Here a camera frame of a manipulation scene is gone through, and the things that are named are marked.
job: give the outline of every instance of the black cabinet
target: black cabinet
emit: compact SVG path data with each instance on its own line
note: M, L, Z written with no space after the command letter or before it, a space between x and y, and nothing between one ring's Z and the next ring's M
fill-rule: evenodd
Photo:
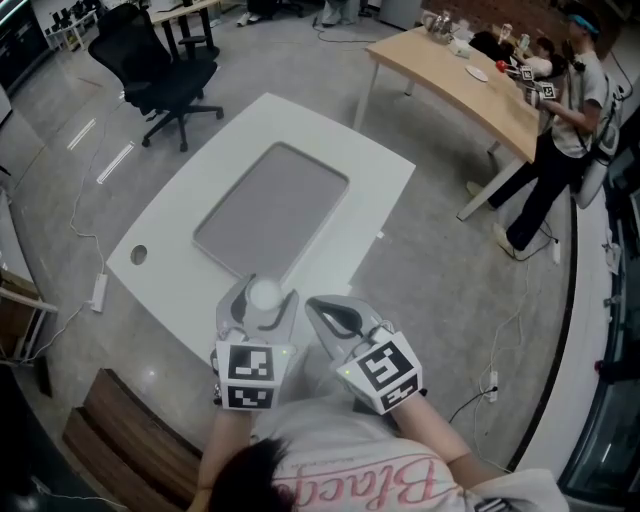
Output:
M11 94L49 52L29 3L0 25L0 84Z

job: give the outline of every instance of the white plate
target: white plate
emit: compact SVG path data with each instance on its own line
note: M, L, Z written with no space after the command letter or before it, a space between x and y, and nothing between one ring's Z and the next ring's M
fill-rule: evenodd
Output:
M481 82L488 82L489 81L489 77L487 75L484 74L484 71L482 71L481 69L478 69L475 66L465 66L465 69L468 71L468 73L473 77L476 78L477 80L480 80Z

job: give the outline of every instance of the black hair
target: black hair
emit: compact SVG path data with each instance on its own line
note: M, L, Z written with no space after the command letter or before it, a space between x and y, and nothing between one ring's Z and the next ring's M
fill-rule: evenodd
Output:
M571 16L572 14L574 14L576 16L580 16L585 21L589 22L589 24L593 28L595 28L598 31L598 33L594 34L590 30L588 30L587 32L589 32L589 35L591 36L591 39L593 40L594 43L598 40L598 36L600 34L601 29L600 29L600 20L598 19L598 16L596 15L595 12L589 9L586 5L583 5L579 2L571 2L566 6L564 12L567 16Z
M551 39L547 39L546 37L540 37L536 41L536 44L546 50L549 53L549 57L551 57L554 53L556 53L556 46L553 44Z
M238 452L222 469L211 490L209 510L292 512L296 497L273 485L286 456L281 439L264 439Z

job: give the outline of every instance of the gray tray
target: gray tray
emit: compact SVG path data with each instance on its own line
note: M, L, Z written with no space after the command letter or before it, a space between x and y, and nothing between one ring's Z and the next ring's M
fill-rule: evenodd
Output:
M346 176L271 146L198 225L194 243L235 275L282 280L339 204Z

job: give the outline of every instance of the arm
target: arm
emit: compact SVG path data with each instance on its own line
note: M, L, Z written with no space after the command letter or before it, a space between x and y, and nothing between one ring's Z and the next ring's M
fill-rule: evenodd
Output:
M555 101L543 100L541 106L546 108L552 114L557 115L564 121L575 126L578 131L585 135L591 135L598 128L600 120L600 112L602 108L597 102L587 100L584 103L584 113L576 110L569 110Z
M251 413L218 409L200 462L196 495L188 512L208 510L211 489L218 474L236 453L249 446L252 427Z
M504 476L476 459L462 437L419 393L391 413L402 435L436 452L449 466L453 479L465 489Z

